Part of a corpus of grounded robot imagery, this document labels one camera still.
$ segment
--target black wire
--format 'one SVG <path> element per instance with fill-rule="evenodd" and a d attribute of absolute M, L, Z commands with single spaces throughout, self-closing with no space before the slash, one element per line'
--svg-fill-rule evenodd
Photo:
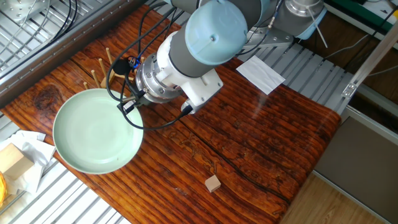
<path fill-rule="evenodd" d="M 65 19 L 65 22 L 62 24 L 60 30 L 58 30 L 57 34 L 55 34 L 55 36 L 54 36 L 54 38 L 51 40 L 51 42 L 54 42 L 54 41 L 56 41 L 56 40 L 59 38 L 59 36 L 60 36 L 61 33 L 63 32 L 62 30 L 63 30 L 63 29 L 65 28 L 65 26 L 68 24 L 68 20 L 69 20 L 69 18 L 70 18 L 71 12 L 72 12 L 72 2 L 71 2 L 71 0 L 69 0 L 69 12 L 68 12 L 67 18 Z"/>
<path fill-rule="evenodd" d="M 174 19 L 172 19 L 170 21 L 170 24 L 173 24 L 177 19 L 179 19 L 179 17 L 184 13 L 184 11 L 181 11 L 180 13 L 177 14 L 177 16 L 175 16 Z M 138 58 L 141 58 L 142 54 L 148 49 L 148 47 L 158 38 L 160 37 L 165 31 L 166 31 L 167 27 L 164 27 L 163 30 L 158 33 L 144 48 L 144 50 L 142 50 L 142 52 L 139 54 Z"/>
<path fill-rule="evenodd" d="M 173 125 L 173 124 L 176 123 L 179 119 L 181 119 L 182 117 L 184 117 L 185 115 L 188 114 L 188 113 L 186 114 L 186 113 L 184 113 L 184 112 L 181 112 L 180 115 L 179 115 L 178 117 L 176 117 L 173 121 L 171 121 L 171 122 L 169 122 L 169 123 L 167 123 L 167 124 L 161 125 L 161 126 L 159 126 L 159 127 L 146 128 L 146 127 L 138 126 L 138 125 L 134 124 L 133 122 L 131 122 L 130 119 L 127 117 L 126 112 L 125 112 L 124 110 L 121 110 L 121 111 L 122 111 L 122 114 L 123 114 L 123 116 L 124 116 L 124 119 L 125 119 L 131 126 L 137 128 L 137 129 L 144 130 L 144 131 L 154 131 L 154 130 L 159 130 L 159 129 L 162 129 L 162 128 L 169 127 L 170 125 Z"/>
<path fill-rule="evenodd" d="M 268 17 L 268 19 L 264 20 L 259 26 L 256 27 L 256 29 L 253 31 L 253 33 L 250 35 L 249 40 L 246 43 L 249 43 L 249 41 L 251 40 L 251 38 L 253 37 L 253 35 L 256 33 L 256 31 L 258 30 L 258 28 L 260 28 L 260 26 L 262 26 L 265 22 L 267 22 L 270 18 L 272 18 L 272 16 L 275 14 L 276 12 L 276 7 L 274 10 L 274 13 L 272 13 L 272 15 L 270 17 Z"/>
<path fill-rule="evenodd" d="M 379 25 L 379 29 L 381 29 L 383 27 L 383 25 L 387 22 L 387 20 L 393 15 L 393 13 L 398 9 L 398 6 L 396 6 L 391 12 L 390 14 L 388 14 L 388 16 L 383 20 L 383 22 Z M 368 44 L 370 43 L 370 41 L 372 41 L 373 37 L 377 34 L 377 30 L 375 30 L 372 34 L 372 36 L 370 36 L 368 38 L 368 41 L 366 41 L 366 43 L 361 47 L 361 49 L 354 55 L 354 57 L 352 57 L 348 63 L 343 67 L 344 70 L 346 70 L 354 61 L 354 59 L 368 46 Z"/>
<path fill-rule="evenodd" d="M 75 21 L 76 21 L 77 13 L 78 13 L 78 5 L 77 5 L 77 0 L 75 0 L 75 14 L 73 15 L 72 21 L 70 22 L 70 24 L 69 24 L 68 28 L 65 30 L 65 32 L 68 32 L 72 28 L 73 23 L 75 23 Z"/>
<path fill-rule="evenodd" d="M 173 19 L 174 19 L 174 16 L 175 16 L 175 13 L 176 13 L 176 12 L 177 12 L 177 8 L 175 8 L 175 10 L 174 10 L 174 12 L 173 12 L 172 19 L 171 19 L 171 21 L 170 21 L 170 23 L 169 23 L 169 27 L 167 28 L 166 33 L 164 34 L 164 40 L 163 40 L 163 41 L 166 40 L 167 34 L 169 34 L 170 28 L 171 28 L 171 26 L 172 26 L 172 21 L 173 21 Z"/>
<path fill-rule="evenodd" d="M 170 24 L 173 24 L 177 19 L 179 19 L 179 17 L 184 13 L 184 11 L 181 11 L 174 19 L 172 19 L 170 21 Z M 166 31 L 167 27 L 164 27 L 163 30 L 158 33 L 144 48 L 144 50 L 142 50 L 142 52 L 138 55 L 138 58 L 141 58 L 142 54 L 148 49 L 148 47 L 157 39 L 159 38 L 165 31 Z M 125 76 L 126 82 L 127 82 L 127 86 L 129 87 L 130 90 L 133 91 L 134 95 L 138 95 L 137 93 L 134 92 L 134 87 L 133 85 L 130 83 L 129 79 L 128 79 L 128 74 L 127 76 Z"/>
<path fill-rule="evenodd" d="M 249 41 L 251 40 L 251 38 L 253 37 L 253 35 L 256 33 L 256 31 L 258 30 L 258 28 L 260 26 L 262 26 L 265 22 L 267 22 L 270 18 L 272 18 L 272 16 L 274 16 L 277 7 L 278 7 L 278 3 L 275 6 L 274 13 L 272 13 L 272 15 L 270 17 L 268 17 L 268 19 L 264 20 L 258 27 L 256 27 L 256 29 L 253 31 L 253 33 L 251 34 L 249 40 L 246 43 L 249 43 Z M 242 52 L 242 53 L 236 54 L 235 56 L 245 55 L 245 54 L 248 54 L 248 53 L 252 52 L 254 49 L 257 49 L 261 45 L 261 43 L 266 39 L 267 34 L 268 34 L 268 30 L 267 30 L 266 34 L 264 35 L 264 37 L 260 40 L 260 42 L 256 46 L 254 46 L 251 50 L 248 50 L 247 52 Z"/>
<path fill-rule="evenodd" d="M 123 100 L 124 88 L 126 87 L 126 81 L 123 82 L 122 92 L 120 93 L 120 101 Z"/>
<path fill-rule="evenodd" d="M 106 74 L 106 90 L 108 91 L 109 95 L 111 96 L 112 99 L 116 100 L 116 101 L 121 101 L 119 98 L 115 97 L 113 95 L 113 93 L 111 92 L 111 89 L 109 87 L 109 78 L 111 76 L 111 72 L 116 64 L 116 62 L 118 60 L 120 60 L 120 58 L 130 49 L 132 48 L 134 45 L 136 45 L 141 39 L 143 39 L 146 35 L 148 35 L 150 32 L 152 32 L 157 26 L 159 26 L 159 24 L 161 24 L 163 21 L 165 21 L 169 15 L 171 15 L 171 13 L 173 13 L 173 9 L 167 11 L 163 18 L 160 19 L 160 21 L 158 21 L 153 27 L 151 27 L 145 34 L 140 35 L 133 43 L 131 43 L 128 47 L 126 47 L 113 61 L 113 63 L 111 64 L 107 74 Z"/>
<path fill-rule="evenodd" d="M 165 16 L 164 16 L 154 27 L 152 27 L 150 30 L 148 30 L 144 35 L 140 36 L 140 37 L 139 37 L 136 41 L 134 41 L 128 48 L 124 49 L 123 52 L 115 59 L 115 61 L 119 60 L 119 59 L 123 56 L 123 54 L 125 54 L 125 53 L 126 53 L 131 47 L 133 47 L 139 40 L 141 40 L 143 37 L 145 37 L 145 36 L 146 36 L 149 32 L 151 32 L 152 30 L 154 30 L 154 29 L 155 29 L 161 22 L 163 22 L 163 21 L 165 20 L 165 18 L 167 18 L 167 17 L 171 14 L 171 12 L 173 12 L 173 11 L 175 12 L 176 9 L 173 8 L 173 9 L 169 10 L 168 12 L 166 12 Z M 170 24 L 173 24 L 183 13 L 184 13 L 184 11 L 180 12 L 175 18 L 172 18 L 172 20 L 170 21 Z M 160 35 L 162 35 L 162 34 L 166 31 L 166 29 L 167 29 L 167 27 L 164 27 L 163 30 L 162 30 L 159 34 L 157 34 L 157 35 L 147 44 L 147 46 L 146 46 L 145 49 L 141 52 L 141 54 L 143 54 L 143 53 L 147 50 L 147 48 L 150 46 L 150 44 L 153 43 L 153 41 L 155 41 Z M 115 64 L 115 62 L 112 63 L 111 67 L 109 68 L 109 71 L 112 70 L 112 68 L 114 67 L 114 64 Z M 106 89 L 108 90 L 108 92 L 110 92 L 110 90 L 109 90 L 109 75 L 110 75 L 110 72 L 109 72 L 109 71 L 108 71 L 108 74 L 107 74 L 107 76 L 106 76 Z M 123 93 L 124 93 L 124 87 L 126 86 L 126 83 L 127 83 L 127 85 L 128 85 L 128 83 L 129 83 L 128 73 L 125 74 L 125 76 L 124 76 L 123 89 L 122 89 L 122 91 L 121 91 L 120 99 L 118 100 L 119 102 L 122 102 Z M 158 130 L 158 129 L 166 128 L 166 127 L 168 127 L 168 126 L 170 126 L 170 125 L 173 125 L 173 124 L 176 123 L 179 119 L 181 119 L 181 118 L 184 117 L 185 115 L 189 114 L 189 113 L 192 111 L 192 107 L 191 107 L 191 106 L 186 107 L 186 108 L 180 113 L 180 115 L 178 115 L 173 121 L 168 122 L 167 124 L 164 124 L 164 125 L 161 125 L 161 126 L 158 126 L 158 127 L 153 127 L 153 128 L 141 127 L 141 126 L 138 126 L 138 125 L 134 124 L 134 123 L 133 123 L 132 121 L 130 121 L 130 119 L 127 117 L 127 114 L 126 114 L 124 108 L 122 108 L 121 111 L 122 111 L 122 114 L 123 114 L 124 119 L 125 119 L 131 126 L 137 128 L 137 129 L 145 130 L 145 131 L 153 131 L 153 130 Z"/>
<path fill-rule="evenodd" d="M 157 0 L 153 0 L 151 3 L 148 4 L 148 6 L 151 6 L 153 3 L 155 3 Z"/>
<path fill-rule="evenodd" d="M 266 39 L 268 33 L 269 33 L 269 30 L 267 30 L 266 34 L 264 34 L 264 37 L 263 37 L 263 38 L 260 40 L 260 42 L 259 42 L 256 46 L 254 46 L 251 50 L 248 50 L 247 52 L 243 52 L 243 53 L 236 54 L 235 56 L 245 55 L 245 54 L 248 54 L 248 53 L 252 52 L 253 50 L 256 50 L 256 49 L 262 44 L 262 42 Z"/>
<path fill-rule="evenodd" d="M 151 12 L 153 9 L 160 7 L 160 6 L 164 6 L 166 4 L 167 4 L 166 2 L 160 2 L 160 3 L 154 4 L 153 6 L 149 7 L 149 9 L 142 16 L 141 21 L 139 23 L 138 36 L 141 36 L 142 25 L 144 23 L 145 17 L 148 15 L 148 13 Z M 141 53 L 141 40 L 138 41 L 138 54 L 140 54 L 140 53 Z"/>

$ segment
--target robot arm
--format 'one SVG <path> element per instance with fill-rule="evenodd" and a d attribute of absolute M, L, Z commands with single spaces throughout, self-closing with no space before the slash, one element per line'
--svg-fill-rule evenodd
<path fill-rule="evenodd" d="M 321 0 L 166 2 L 191 12 L 192 16 L 138 68 L 136 86 L 146 92 L 139 99 L 139 105 L 166 103 L 185 92 L 188 100 L 182 108 L 190 105 L 192 113 L 219 92 L 223 82 L 214 68 L 241 51 L 247 41 L 248 29 L 270 24 L 269 29 L 274 25 L 292 30 L 292 35 L 300 35 L 308 29 L 308 22 L 305 21 L 311 21 L 310 25 L 313 23 L 307 12 L 311 10 L 309 13 L 317 17 L 322 11 L 319 5 L 323 7 Z"/>

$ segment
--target green strip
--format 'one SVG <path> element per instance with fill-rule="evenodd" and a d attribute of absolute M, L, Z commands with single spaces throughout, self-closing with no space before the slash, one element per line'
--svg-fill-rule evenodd
<path fill-rule="evenodd" d="M 361 6 L 360 4 L 349 1 L 349 0 L 331 0 L 336 4 L 339 4 L 340 6 L 344 7 L 345 9 L 351 11 L 353 14 L 356 14 L 357 16 L 361 17 L 364 20 L 369 21 L 370 23 L 374 24 L 375 26 L 379 26 L 382 24 L 384 19 L 381 19 L 378 15 L 375 13 L 367 10 L 365 7 Z M 391 29 L 392 25 L 389 22 L 386 22 L 382 28 L 385 31 L 389 31 Z"/>

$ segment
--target white napkin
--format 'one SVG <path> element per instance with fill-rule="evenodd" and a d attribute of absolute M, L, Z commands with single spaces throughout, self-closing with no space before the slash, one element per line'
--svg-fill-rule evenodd
<path fill-rule="evenodd" d="M 9 194 L 16 194 L 18 189 L 36 193 L 43 170 L 55 152 L 54 146 L 43 142 L 44 137 L 45 134 L 42 133 L 18 131 L 0 143 L 0 151 L 13 143 L 26 158 L 34 162 L 34 165 L 16 180 L 10 180 L 5 176 Z"/>
<path fill-rule="evenodd" d="M 285 81 L 281 75 L 256 56 L 244 62 L 237 71 L 267 95 Z"/>

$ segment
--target wood grain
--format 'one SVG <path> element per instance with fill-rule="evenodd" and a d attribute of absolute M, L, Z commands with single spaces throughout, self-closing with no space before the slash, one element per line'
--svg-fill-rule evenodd
<path fill-rule="evenodd" d="M 105 47 L 122 51 L 137 37 L 142 6 L 105 36 L 59 66 L 2 112 L 25 130 L 51 138 L 54 117 L 69 97 L 95 81 Z M 149 13 L 143 32 L 161 16 Z M 148 43 L 168 25 L 144 38 Z M 159 38 L 144 54 L 156 51 Z M 128 55 L 135 55 L 136 47 Z M 265 95 L 235 69 L 233 59 L 217 68 L 223 89 L 197 114 L 173 126 L 144 133 L 134 159 L 113 173 L 87 175 L 55 157 L 132 223 L 279 223 L 333 137 L 340 117 L 286 86 Z M 98 72 L 99 79 L 103 74 Z M 121 79 L 111 87 L 121 90 Z M 146 126 L 176 117 L 185 101 L 140 108 Z M 221 187 L 210 194 L 205 180 L 216 174 Z"/>
<path fill-rule="evenodd" d="M 311 174 L 281 224 L 382 224 L 365 209 Z"/>

